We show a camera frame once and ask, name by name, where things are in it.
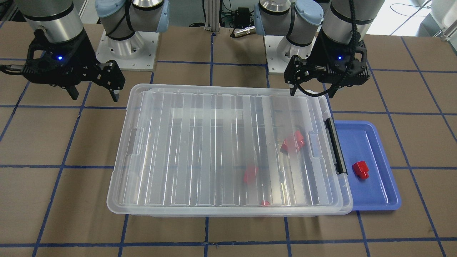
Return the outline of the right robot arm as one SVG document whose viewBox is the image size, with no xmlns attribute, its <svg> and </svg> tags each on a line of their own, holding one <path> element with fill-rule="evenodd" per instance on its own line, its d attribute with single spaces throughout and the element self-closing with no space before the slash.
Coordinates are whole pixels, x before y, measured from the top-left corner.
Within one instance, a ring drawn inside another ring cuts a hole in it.
<svg viewBox="0 0 457 257">
<path fill-rule="evenodd" d="M 73 100 L 81 82 L 93 82 L 107 89 L 114 102 L 124 88 L 120 60 L 146 54 L 142 32 L 168 29 L 168 0 L 97 0 L 96 13 L 104 26 L 111 59 L 100 62 L 71 0 L 17 0 L 16 5 L 31 26 L 31 41 L 25 64 L 1 65 L 1 71 L 21 75 L 36 84 L 48 84 L 67 91 Z"/>
</svg>

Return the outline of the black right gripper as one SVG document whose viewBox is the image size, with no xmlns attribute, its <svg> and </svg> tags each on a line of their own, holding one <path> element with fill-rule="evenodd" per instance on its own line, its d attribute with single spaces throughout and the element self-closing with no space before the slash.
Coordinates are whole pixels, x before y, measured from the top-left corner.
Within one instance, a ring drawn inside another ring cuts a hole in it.
<svg viewBox="0 0 457 257">
<path fill-rule="evenodd" d="M 114 102 L 119 101 L 125 77 L 116 60 L 100 63 L 85 29 L 73 39 L 51 43 L 42 29 L 34 31 L 22 75 L 36 84 L 49 84 L 66 88 L 73 100 L 79 92 L 76 85 L 94 81 L 107 89 Z"/>
</svg>

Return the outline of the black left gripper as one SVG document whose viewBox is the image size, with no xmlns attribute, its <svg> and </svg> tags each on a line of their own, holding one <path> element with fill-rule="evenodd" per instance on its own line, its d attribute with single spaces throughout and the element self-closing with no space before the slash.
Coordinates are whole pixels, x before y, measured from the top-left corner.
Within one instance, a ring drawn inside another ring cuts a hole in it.
<svg viewBox="0 0 457 257">
<path fill-rule="evenodd" d="M 361 60 L 350 60 L 349 44 L 342 44 L 330 39 L 321 30 L 318 33 L 312 52 L 307 60 L 297 54 L 291 56 L 284 71 L 284 82 L 289 84 L 290 96 L 295 96 L 297 90 L 314 97 L 315 94 L 304 90 L 302 83 L 316 78 L 319 82 L 332 84 L 328 89 L 328 98 L 333 98 L 345 86 L 360 86 L 369 78 L 367 68 L 367 48 L 364 41 L 356 44 L 355 53 L 361 55 Z M 350 70 L 347 77 L 337 83 L 344 75 L 347 66 Z"/>
</svg>

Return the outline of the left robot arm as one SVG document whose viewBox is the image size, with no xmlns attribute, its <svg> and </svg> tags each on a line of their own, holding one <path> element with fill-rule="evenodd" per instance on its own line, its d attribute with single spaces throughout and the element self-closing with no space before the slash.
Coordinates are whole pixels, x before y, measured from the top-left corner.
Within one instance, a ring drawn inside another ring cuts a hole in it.
<svg viewBox="0 0 457 257">
<path fill-rule="evenodd" d="M 297 91 L 310 97 L 338 89 L 361 86 L 370 75 L 364 43 L 383 0 L 328 0 L 324 9 L 316 0 L 260 0 L 254 9 L 256 33 L 284 36 L 299 49 L 312 46 L 308 57 L 289 53 L 284 82 L 290 95 Z"/>
</svg>

